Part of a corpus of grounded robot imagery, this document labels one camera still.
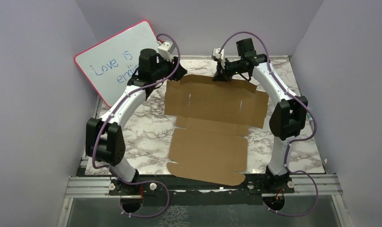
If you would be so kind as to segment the brown cardboard box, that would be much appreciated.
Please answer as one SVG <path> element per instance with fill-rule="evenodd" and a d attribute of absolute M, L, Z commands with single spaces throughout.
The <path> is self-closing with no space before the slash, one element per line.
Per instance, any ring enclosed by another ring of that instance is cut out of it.
<path fill-rule="evenodd" d="M 164 113 L 176 117 L 168 171 L 192 180 L 241 184 L 249 129 L 263 127 L 268 102 L 266 92 L 245 80 L 214 82 L 189 74 L 168 81 Z"/>

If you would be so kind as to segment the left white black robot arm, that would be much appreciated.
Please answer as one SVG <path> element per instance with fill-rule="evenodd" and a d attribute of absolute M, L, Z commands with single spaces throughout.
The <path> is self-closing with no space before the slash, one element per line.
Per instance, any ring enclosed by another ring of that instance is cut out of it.
<path fill-rule="evenodd" d="M 141 50 L 138 67 L 119 100 L 101 117 L 90 118 L 86 123 L 85 148 L 92 167 L 107 169 L 121 182 L 127 194 L 139 189 L 136 179 L 139 172 L 124 157 L 126 146 L 122 129 L 159 84 L 167 80 L 179 81 L 186 75 L 180 59 L 180 56 L 170 56 L 170 51 Z"/>

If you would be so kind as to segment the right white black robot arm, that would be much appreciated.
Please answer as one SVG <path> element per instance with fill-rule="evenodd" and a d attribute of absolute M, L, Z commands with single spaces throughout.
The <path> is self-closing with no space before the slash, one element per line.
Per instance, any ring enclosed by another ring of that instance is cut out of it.
<path fill-rule="evenodd" d="M 269 95 L 275 109 L 269 120 L 269 128 L 274 135 L 272 156 L 265 170 L 263 186 L 268 192 L 284 189 L 289 181 L 290 171 L 287 163 L 290 154 L 290 142 L 300 135 L 305 127 L 308 100 L 297 96 L 281 81 L 273 70 L 266 54 L 257 54 L 250 38 L 236 42 L 239 60 L 225 58 L 223 48 L 215 48 L 211 58 L 217 62 L 217 71 L 213 81 L 231 82 L 234 75 L 247 73 L 254 78 Z"/>

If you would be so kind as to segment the pink framed whiteboard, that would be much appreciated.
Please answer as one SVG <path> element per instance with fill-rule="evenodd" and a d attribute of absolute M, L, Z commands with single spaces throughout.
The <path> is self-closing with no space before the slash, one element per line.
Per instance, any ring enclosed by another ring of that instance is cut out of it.
<path fill-rule="evenodd" d="M 78 53 L 74 62 L 111 107 L 123 94 L 145 48 L 157 50 L 158 41 L 150 23 L 143 20 Z"/>

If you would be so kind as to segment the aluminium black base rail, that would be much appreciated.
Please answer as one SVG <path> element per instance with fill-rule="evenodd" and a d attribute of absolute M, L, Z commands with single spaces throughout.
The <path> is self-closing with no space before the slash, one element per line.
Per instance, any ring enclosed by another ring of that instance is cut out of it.
<path fill-rule="evenodd" d="M 262 175 L 224 186 L 171 175 L 142 175 L 127 193 L 111 177 L 68 181 L 60 227 L 350 227 L 336 175 L 293 175 L 279 194 L 263 189 Z"/>

